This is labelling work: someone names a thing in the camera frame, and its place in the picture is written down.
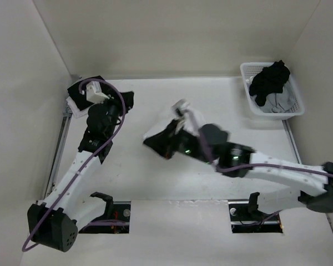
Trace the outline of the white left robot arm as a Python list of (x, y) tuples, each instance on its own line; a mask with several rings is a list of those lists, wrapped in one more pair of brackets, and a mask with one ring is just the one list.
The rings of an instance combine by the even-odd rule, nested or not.
[(113, 214), (112, 196), (92, 192), (82, 197), (89, 179), (107, 158), (127, 111), (125, 103), (110, 100), (89, 109), (87, 128), (70, 168), (45, 199), (29, 207), (29, 236), (22, 247), (24, 252), (32, 248), (29, 242), (34, 247), (43, 245), (67, 252), (78, 233), (89, 227), (127, 225)]

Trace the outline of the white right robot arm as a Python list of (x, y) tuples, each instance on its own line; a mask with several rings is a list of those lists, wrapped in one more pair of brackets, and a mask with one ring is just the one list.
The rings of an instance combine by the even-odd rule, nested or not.
[(252, 219), (278, 211), (305, 207), (318, 213), (333, 213), (333, 163), (306, 166), (282, 161), (252, 147), (228, 141), (228, 132), (216, 124), (193, 131), (173, 119), (153, 128), (143, 144), (170, 160), (175, 153), (211, 164), (215, 172), (229, 178), (248, 178), (283, 185), (275, 192), (250, 194), (246, 212)]

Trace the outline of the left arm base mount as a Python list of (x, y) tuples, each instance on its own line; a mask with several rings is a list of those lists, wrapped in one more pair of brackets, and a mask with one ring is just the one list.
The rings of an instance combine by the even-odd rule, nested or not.
[(89, 226), (79, 231), (79, 234), (128, 234), (131, 213), (131, 202), (114, 202), (110, 210), (103, 215), (92, 220), (92, 222), (102, 222), (116, 219), (125, 222), (122, 226)]

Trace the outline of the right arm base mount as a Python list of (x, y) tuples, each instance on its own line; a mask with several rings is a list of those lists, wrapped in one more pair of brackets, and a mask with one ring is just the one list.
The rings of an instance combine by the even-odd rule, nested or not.
[(229, 201), (230, 227), (233, 233), (283, 233), (279, 214), (249, 212), (248, 201)]

